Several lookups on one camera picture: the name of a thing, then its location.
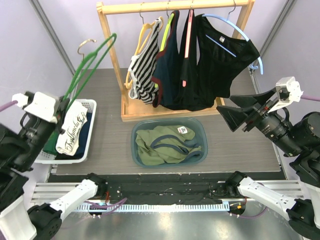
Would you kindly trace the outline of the green tank top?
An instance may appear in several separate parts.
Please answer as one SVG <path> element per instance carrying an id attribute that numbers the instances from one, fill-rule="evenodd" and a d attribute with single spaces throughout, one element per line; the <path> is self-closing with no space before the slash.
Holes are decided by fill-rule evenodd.
<path id="1" fill-rule="evenodd" d="M 184 125 L 137 130 L 135 143 L 139 158 L 146 166 L 180 164 L 202 153 L 196 133 Z"/>

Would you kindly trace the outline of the green hanger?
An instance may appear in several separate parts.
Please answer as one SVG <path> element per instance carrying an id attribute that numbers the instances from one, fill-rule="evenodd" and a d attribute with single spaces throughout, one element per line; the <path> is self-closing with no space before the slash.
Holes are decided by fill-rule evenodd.
<path id="1" fill-rule="evenodd" d="M 95 51 L 90 52 L 84 57 L 72 77 L 68 90 L 62 98 L 62 110 L 67 111 L 77 99 L 116 40 L 117 34 L 112 33 Z"/>

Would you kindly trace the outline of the striped tank top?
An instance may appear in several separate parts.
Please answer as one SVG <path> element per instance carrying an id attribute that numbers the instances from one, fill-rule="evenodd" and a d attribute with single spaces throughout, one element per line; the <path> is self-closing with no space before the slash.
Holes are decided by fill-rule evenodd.
<path id="1" fill-rule="evenodd" d="M 141 100 L 144 104 L 152 104 L 158 94 L 159 88 L 151 80 L 156 69 L 156 56 L 159 53 L 159 33 L 163 26 L 163 18 L 158 17 L 150 32 L 142 51 L 131 57 L 128 73 L 132 85 L 128 96 L 131 99 Z"/>

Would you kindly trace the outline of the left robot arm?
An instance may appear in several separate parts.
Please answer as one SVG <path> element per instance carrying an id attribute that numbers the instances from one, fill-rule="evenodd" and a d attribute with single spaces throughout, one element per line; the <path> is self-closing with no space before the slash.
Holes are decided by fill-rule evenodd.
<path id="1" fill-rule="evenodd" d="M 51 134 L 62 132 L 64 119 L 58 115 L 57 122 L 48 122 L 30 113 L 24 117 L 29 120 L 20 121 L 19 133 L 0 127 L 0 231 L 7 240 L 50 240 L 77 206 L 90 198 L 102 199 L 108 185 L 90 173 L 59 199 L 26 209 L 23 186 L 28 177 L 23 173 L 32 171 Z"/>

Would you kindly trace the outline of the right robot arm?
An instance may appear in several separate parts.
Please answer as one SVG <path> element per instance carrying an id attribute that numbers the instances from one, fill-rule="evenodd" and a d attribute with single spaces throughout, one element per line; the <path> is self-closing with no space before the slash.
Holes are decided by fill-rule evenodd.
<path id="1" fill-rule="evenodd" d="M 216 109 L 232 132 L 244 125 L 243 132 L 257 128 L 275 144 L 285 157 L 294 157 L 289 165 L 308 189 L 310 198 L 292 198 L 280 194 L 235 171 L 226 181 L 226 193 L 233 198 L 248 197 L 280 214 L 301 236 L 320 238 L 320 113 L 306 114 L 299 122 L 290 122 L 289 110 L 282 107 L 285 116 L 277 113 L 280 103 L 289 99 L 288 90 L 275 88 L 253 95 L 232 95 L 236 107 L 221 105 Z"/>

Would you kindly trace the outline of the black tank top on pink hanger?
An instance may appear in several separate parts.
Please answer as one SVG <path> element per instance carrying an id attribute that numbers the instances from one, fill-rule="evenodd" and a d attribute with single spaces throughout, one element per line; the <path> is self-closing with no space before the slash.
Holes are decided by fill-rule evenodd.
<path id="1" fill-rule="evenodd" d="M 193 112 L 201 109 L 197 90 L 197 33 L 194 18 L 194 11 L 190 9 L 180 42 L 178 92 L 174 98 L 174 104 L 179 110 Z"/>

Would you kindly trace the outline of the light blue hanger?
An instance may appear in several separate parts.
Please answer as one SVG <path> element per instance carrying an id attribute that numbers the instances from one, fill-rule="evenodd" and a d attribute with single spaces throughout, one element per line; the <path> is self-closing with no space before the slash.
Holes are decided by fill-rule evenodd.
<path id="1" fill-rule="evenodd" d="M 248 0 L 248 3 L 245 6 L 241 7 L 241 11 L 240 11 L 240 14 L 237 19 L 237 24 L 234 24 L 233 22 L 231 22 L 229 20 L 231 12 L 233 12 L 236 9 L 235 2 L 234 2 L 234 9 L 228 13 L 227 18 L 223 18 L 222 16 L 219 16 L 216 14 L 203 14 L 202 17 L 205 17 L 205 18 L 209 17 L 209 18 L 214 18 L 214 19 L 218 19 L 218 20 L 223 21 L 224 23 L 233 27 L 235 33 L 236 34 L 239 33 L 244 38 L 244 40 L 246 42 L 248 42 L 250 39 L 248 38 L 248 36 L 243 32 L 243 30 L 238 25 L 244 24 L 244 27 L 246 26 L 246 21 L 248 20 L 248 17 L 250 16 L 250 12 L 252 10 L 253 4 L 254 4 L 254 0 Z M 232 53 L 225 46 L 221 45 L 220 41 L 218 42 L 218 41 L 214 40 L 212 37 L 210 37 L 207 34 L 205 36 L 208 39 L 210 39 L 211 41 L 213 41 L 215 44 L 217 44 L 219 47 L 221 47 L 223 50 L 225 50 L 227 53 L 229 53 L 233 57 L 236 57 L 236 55 L 234 53 Z M 260 56 L 257 58 L 257 61 L 258 61 L 259 66 L 254 65 L 254 62 L 252 62 L 251 65 L 249 65 L 249 68 L 252 70 L 260 69 L 260 74 L 263 75 L 264 74 L 263 61 Z"/>

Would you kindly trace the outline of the neon yellow hanger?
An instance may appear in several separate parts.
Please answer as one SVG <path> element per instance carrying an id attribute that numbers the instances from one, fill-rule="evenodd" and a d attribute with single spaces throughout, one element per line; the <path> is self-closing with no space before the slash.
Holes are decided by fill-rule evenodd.
<path id="1" fill-rule="evenodd" d="M 174 17 L 175 17 L 174 13 L 171 13 L 171 15 L 168 17 L 167 24 L 163 33 L 160 49 L 159 49 L 160 52 L 162 52 L 165 49 L 168 33 L 170 31 L 171 23 Z"/>

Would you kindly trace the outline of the green folded garment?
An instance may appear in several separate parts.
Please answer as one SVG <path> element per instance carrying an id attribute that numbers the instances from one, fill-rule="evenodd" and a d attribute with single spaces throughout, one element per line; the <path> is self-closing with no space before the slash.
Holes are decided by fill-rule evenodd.
<path id="1" fill-rule="evenodd" d="M 58 152 L 56 150 L 58 138 L 59 138 L 59 134 L 56 131 L 54 131 L 50 135 L 48 141 L 46 142 L 46 144 L 44 145 L 42 150 L 47 154 L 51 154 L 51 155 L 56 156 L 58 154 Z"/>

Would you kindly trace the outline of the white laundry basket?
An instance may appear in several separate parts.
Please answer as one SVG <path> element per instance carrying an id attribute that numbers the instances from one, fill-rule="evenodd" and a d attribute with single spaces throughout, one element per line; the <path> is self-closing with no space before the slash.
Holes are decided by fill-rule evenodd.
<path id="1" fill-rule="evenodd" d="M 36 158 L 35 163 L 44 164 L 44 165 L 69 165 L 69 164 L 82 163 L 87 160 L 95 116 L 96 116 L 97 102 L 93 99 L 76 99 L 76 101 L 81 103 L 85 108 L 87 108 L 88 113 L 92 113 L 92 118 L 90 122 L 90 127 L 89 127 L 89 132 L 87 136 L 86 147 L 84 150 L 83 157 L 79 159 L 75 159 L 73 156 L 66 156 L 66 159 L 62 159 L 62 158 L 56 159 L 55 155 L 48 154 L 46 152 L 41 151 L 38 157 Z"/>

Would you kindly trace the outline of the blue plastic tub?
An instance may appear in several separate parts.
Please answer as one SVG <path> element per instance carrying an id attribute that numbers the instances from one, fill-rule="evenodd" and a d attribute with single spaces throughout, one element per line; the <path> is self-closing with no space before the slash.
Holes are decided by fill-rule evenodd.
<path id="1" fill-rule="evenodd" d="M 199 156 L 192 157 L 189 160 L 185 160 L 179 164 L 161 164 L 155 166 L 147 166 L 142 163 L 138 154 L 138 146 L 136 144 L 136 136 L 138 130 L 152 130 L 157 126 L 185 126 L 192 129 L 195 132 L 195 137 L 199 141 L 202 152 Z M 180 118 L 165 118 L 157 120 L 144 120 L 137 123 L 131 132 L 131 155 L 133 161 L 143 168 L 169 168 L 173 166 L 188 166 L 192 164 L 198 164 L 202 162 L 208 155 L 208 141 L 203 125 L 200 121 L 192 117 L 180 117 Z"/>

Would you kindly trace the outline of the white printed shirt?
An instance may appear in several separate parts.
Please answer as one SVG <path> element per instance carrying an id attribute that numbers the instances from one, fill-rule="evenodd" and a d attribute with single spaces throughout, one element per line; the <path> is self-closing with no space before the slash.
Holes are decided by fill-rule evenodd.
<path id="1" fill-rule="evenodd" d="M 74 156 L 79 147 L 79 136 L 87 120 L 88 109 L 79 101 L 74 101 L 68 109 L 55 149 L 59 154 Z"/>

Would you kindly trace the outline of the navy folded garment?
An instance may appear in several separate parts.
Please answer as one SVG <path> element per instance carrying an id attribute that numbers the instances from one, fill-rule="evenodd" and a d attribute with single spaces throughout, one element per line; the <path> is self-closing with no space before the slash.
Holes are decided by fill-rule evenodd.
<path id="1" fill-rule="evenodd" d="M 87 139 L 90 129 L 90 124 L 92 120 L 92 113 L 88 112 L 86 114 L 87 122 L 83 125 L 83 127 L 80 130 L 79 138 L 78 138 L 78 149 L 75 152 L 75 155 L 73 156 L 74 159 L 80 159 L 83 157 L 85 148 L 87 145 Z"/>

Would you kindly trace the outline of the wooden clothes rack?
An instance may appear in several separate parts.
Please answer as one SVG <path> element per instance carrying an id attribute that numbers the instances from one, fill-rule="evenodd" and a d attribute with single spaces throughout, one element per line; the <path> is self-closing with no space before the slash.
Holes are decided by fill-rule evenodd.
<path id="1" fill-rule="evenodd" d="M 242 31 L 245 29 L 254 0 L 178 0 L 178 1 L 158 1 L 147 3 L 130 3 L 118 5 L 104 5 L 102 2 L 96 4 L 96 10 L 99 17 L 102 32 L 105 38 L 111 36 L 111 30 L 107 20 L 108 15 L 144 13 L 144 12 L 161 12 L 169 10 L 189 10 L 189 9 L 210 9 L 210 8 L 227 8 L 240 7 L 240 13 L 237 18 L 236 26 Z M 128 91 L 125 88 L 125 83 L 120 70 L 115 47 L 112 46 L 109 50 L 110 59 L 113 65 L 117 83 L 121 92 L 121 119 L 123 122 L 134 122 L 152 119 L 177 118 L 177 117 L 199 117 L 217 115 L 217 106 L 225 104 L 221 97 L 216 98 L 213 107 L 199 111 L 188 110 L 170 110 L 163 106 L 156 108 L 152 105 L 144 104 L 137 99 L 129 99 Z"/>

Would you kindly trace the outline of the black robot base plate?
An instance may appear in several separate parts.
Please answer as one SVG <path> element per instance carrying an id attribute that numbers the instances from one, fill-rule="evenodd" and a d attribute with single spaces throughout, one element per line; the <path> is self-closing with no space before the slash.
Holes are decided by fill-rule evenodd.
<path id="1" fill-rule="evenodd" d="M 215 204 L 240 198 L 236 188 L 243 173 L 153 173 L 51 175 L 50 183 L 74 183 L 85 178 L 97 181 L 92 200 L 116 203 L 126 199 L 133 205 Z"/>

